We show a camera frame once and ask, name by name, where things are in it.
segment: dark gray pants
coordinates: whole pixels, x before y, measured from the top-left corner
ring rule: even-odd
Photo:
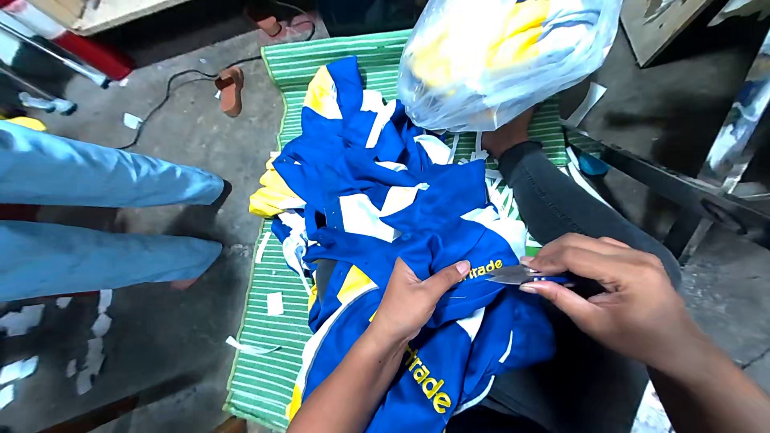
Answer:
[[[557,169],[537,143],[508,150],[500,172],[514,191],[532,237],[545,245],[565,233],[612,237],[661,259],[674,284],[679,265],[654,238],[586,193]],[[597,287],[580,287],[584,296]],[[616,354],[581,332],[544,300],[554,325],[554,359],[497,377],[482,403],[536,421],[548,431],[628,432],[647,384],[644,366]]]

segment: fingernail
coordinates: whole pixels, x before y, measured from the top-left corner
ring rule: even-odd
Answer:
[[[519,290],[523,292],[527,292],[529,294],[536,294],[537,289],[543,288],[540,284],[537,282],[531,282],[531,283],[524,283],[519,286]]]
[[[462,275],[465,275],[470,270],[470,262],[468,260],[463,260],[461,262],[457,262],[456,265],[454,265],[457,268],[457,272],[459,272]]]

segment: yellow embroidered logo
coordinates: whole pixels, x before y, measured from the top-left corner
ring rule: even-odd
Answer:
[[[418,384],[423,385],[423,393],[428,400],[433,400],[436,412],[443,414],[447,411],[445,408],[449,408],[452,405],[449,395],[446,392],[438,391],[444,386],[444,380],[441,379],[437,381],[434,378],[428,377],[430,370],[423,365],[422,360],[417,356],[417,349],[412,350],[412,348],[407,345],[407,353],[409,354],[409,357],[407,358],[405,365],[409,366],[409,371],[413,370],[412,377]]]
[[[489,260],[489,263],[485,266],[479,266],[479,267],[472,267],[470,269],[470,272],[468,272],[468,275],[465,276],[460,281],[465,281],[467,278],[476,278],[480,277],[482,275],[485,275],[487,272],[492,272],[493,270],[497,269],[498,267],[503,267],[503,261],[502,260]]]

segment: pile of clothes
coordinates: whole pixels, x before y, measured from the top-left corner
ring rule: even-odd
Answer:
[[[302,129],[268,162],[249,206],[276,217],[287,265],[312,278],[313,336],[289,419],[366,330],[397,257],[423,280],[459,260],[471,271],[409,343],[368,431],[443,431],[496,375],[553,356],[539,298],[485,277],[518,263],[526,230],[489,202],[483,160],[451,163],[399,101],[363,88],[355,57],[317,71]]]

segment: black electrical cable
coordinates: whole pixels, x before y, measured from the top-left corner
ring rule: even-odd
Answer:
[[[278,2],[277,0],[273,0],[273,3],[275,3],[275,4],[279,5],[279,6],[283,6],[283,7],[286,7],[286,8],[294,9],[295,11],[298,11],[300,14],[307,15],[307,12],[305,12],[301,8],[296,7],[295,5],[290,5],[290,4],[284,3],[284,2]],[[310,29],[310,34],[307,36],[307,38],[305,38],[305,41],[311,40],[313,38],[313,36],[316,34],[316,23],[311,21],[311,20],[307,20],[307,21],[302,21],[302,22],[296,22],[296,23],[294,23],[294,26],[297,26],[297,25],[300,25],[300,24],[310,24],[312,26],[312,28]],[[255,55],[255,56],[252,56],[252,57],[246,57],[244,59],[236,60],[235,62],[232,62],[229,65],[225,66],[223,68],[223,70],[224,69],[228,69],[228,68],[232,68],[235,65],[240,65],[240,64],[243,64],[243,63],[247,63],[247,62],[252,62],[254,60],[260,60],[261,58],[262,58],[261,55]],[[142,135],[142,130],[144,129],[145,124],[150,120],[152,115],[154,115],[156,112],[158,112],[158,110],[160,110],[166,104],[166,102],[168,102],[169,99],[171,99],[171,84],[174,81],[174,78],[180,77],[180,76],[184,76],[184,75],[189,74],[191,72],[194,72],[194,73],[200,74],[202,76],[205,76],[206,78],[204,78],[204,79],[208,80],[208,81],[213,81],[214,79],[216,79],[216,77],[218,77],[218,75],[207,74],[205,72],[199,71],[198,69],[187,69],[187,70],[184,70],[184,71],[181,71],[181,72],[177,72],[176,74],[170,76],[169,77],[169,81],[166,82],[166,95],[163,96],[163,100],[160,102],[160,104],[155,106],[155,108],[153,108],[153,109],[151,109],[149,111],[149,113],[147,114],[147,117],[145,117],[142,120],[142,122],[139,124],[139,127],[136,128],[136,134],[134,135],[134,139],[131,140],[131,142],[129,144],[127,144],[125,146],[122,146],[122,147],[119,147],[117,149],[120,149],[120,150],[128,149],[129,147],[135,146],[139,142],[139,137]],[[198,80],[200,80],[200,79],[194,79],[194,80],[191,80],[191,81],[188,81],[188,82],[198,81]]]

